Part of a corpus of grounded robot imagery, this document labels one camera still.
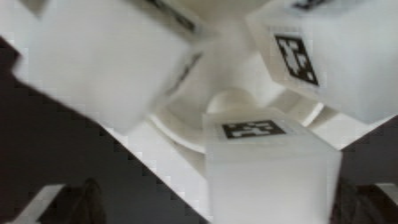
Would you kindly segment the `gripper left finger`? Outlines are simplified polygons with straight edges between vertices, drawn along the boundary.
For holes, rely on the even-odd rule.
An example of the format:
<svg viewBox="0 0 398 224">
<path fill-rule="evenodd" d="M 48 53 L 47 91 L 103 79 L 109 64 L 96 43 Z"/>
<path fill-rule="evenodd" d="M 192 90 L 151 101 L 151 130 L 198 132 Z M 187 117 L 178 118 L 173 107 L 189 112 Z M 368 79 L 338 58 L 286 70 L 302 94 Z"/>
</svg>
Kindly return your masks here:
<svg viewBox="0 0 398 224">
<path fill-rule="evenodd" d="M 102 188 L 89 178 L 80 186 L 47 185 L 11 224 L 107 224 Z"/>
</svg>

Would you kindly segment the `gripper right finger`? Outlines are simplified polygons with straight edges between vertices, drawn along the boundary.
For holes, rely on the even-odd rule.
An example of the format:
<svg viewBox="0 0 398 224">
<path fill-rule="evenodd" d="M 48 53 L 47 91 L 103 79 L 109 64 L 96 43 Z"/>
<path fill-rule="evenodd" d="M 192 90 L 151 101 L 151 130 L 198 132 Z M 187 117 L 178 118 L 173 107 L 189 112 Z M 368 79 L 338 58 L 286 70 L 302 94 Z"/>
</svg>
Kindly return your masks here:
<svg viewBox="0 0 398 224">
<path fill-rule="evenodd" d="M 398 224 L 398 185 L 340 179 L 333 224 Z"/>
</svg>

